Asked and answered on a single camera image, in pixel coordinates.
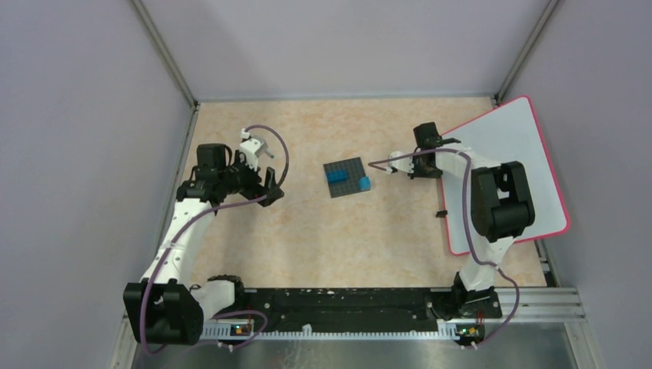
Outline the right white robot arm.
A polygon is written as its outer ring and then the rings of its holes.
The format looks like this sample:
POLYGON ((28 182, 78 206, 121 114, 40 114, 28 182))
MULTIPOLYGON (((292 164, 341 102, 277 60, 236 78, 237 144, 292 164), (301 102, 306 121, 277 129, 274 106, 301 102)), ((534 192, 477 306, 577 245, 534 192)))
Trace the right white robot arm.
POLYGON ((519 161, 485 158, 455 138, 442 138, 433 122, 413 130, 416 142, 410 178, 462 180, 461 216, 471 256, 454 276, 450 292, 434 297, 438 319, 478 317, 497 311, 495 279, 507 250, 535 220, 527 173, 519 161))

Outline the white board with red frame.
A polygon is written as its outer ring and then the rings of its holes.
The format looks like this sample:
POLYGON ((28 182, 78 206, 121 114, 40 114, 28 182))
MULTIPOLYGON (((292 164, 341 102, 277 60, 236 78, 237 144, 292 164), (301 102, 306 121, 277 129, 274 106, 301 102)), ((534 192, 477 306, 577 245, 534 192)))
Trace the white board with red frame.
POLYGON ((442 173, 453 254, 568 229, 566 205, 529 97, 447 132, 425 156, 442 173))

